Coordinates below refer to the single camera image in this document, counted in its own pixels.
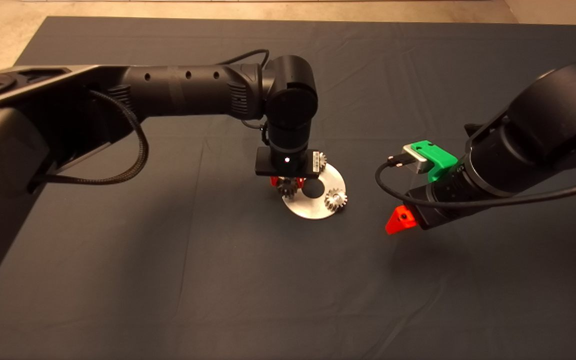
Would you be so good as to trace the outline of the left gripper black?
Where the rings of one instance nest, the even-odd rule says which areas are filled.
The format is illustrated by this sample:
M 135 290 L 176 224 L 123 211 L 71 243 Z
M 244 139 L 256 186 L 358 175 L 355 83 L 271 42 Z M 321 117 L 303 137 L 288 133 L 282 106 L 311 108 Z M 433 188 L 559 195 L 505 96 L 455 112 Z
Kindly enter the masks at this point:
M 278 185 L 279 177 L 295 178 L 297 186 L 303 186 L 306 179 L 317 179 L 322 172 L 321 152 L 307 149 L 298 153 L 282 153 L 275 152 L 269 146 L 259 146 L 254 172 L 258 176 L 269 177 L 272 187 Z

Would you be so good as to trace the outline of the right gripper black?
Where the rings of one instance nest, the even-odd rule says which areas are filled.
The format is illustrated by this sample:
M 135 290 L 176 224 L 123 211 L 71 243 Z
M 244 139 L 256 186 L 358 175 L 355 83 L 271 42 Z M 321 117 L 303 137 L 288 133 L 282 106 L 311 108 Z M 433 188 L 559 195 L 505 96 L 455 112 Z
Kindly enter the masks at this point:
M 435 202 L 430 184 L 414 187 L 404 195 L 415 200 Z M 445 224 L 445 214 L 441 209 L 418 205 L 408 200 L 404 200 L 403 203 L 404 205 L 399 205 L 393 210 L 386 222 L 386 234 L 394 235 L 418 225 L 423 230 L 430 230 Z

